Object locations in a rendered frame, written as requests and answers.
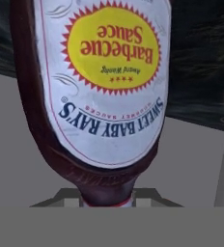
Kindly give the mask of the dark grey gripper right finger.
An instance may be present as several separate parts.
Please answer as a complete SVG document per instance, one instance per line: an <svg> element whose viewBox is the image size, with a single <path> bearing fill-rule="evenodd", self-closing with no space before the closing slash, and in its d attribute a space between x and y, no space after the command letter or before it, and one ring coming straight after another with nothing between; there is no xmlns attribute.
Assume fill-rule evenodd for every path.
<svg viewBox="0 0 224 247"><path fill-rule="evenodd" d="M134 207L181 207L181 205L162 198L155 188L135 188L133 190Z"/></svg>

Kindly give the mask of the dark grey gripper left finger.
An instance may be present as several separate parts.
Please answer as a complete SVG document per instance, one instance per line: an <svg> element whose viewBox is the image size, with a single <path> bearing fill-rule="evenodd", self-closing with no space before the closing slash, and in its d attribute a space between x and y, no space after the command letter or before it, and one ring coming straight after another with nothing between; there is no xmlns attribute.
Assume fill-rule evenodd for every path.
<svg viewBox="0 0 224 247"><path fill-rule="evenodd" d="M33 207L81 207L80 192L76 188L62 188L50 199L34 204Z"/></svg>

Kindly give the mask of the barbecue sauce bottle white label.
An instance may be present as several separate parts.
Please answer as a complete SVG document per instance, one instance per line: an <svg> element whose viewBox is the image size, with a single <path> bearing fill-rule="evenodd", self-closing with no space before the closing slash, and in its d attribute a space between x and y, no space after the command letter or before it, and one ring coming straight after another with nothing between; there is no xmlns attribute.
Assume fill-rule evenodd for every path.
<svg viewBox="0 0 224 247"><path fill-rule="evenodd" d="M130 207L169 88L171 0L10 0L23 110L85 206Z"/></svg>

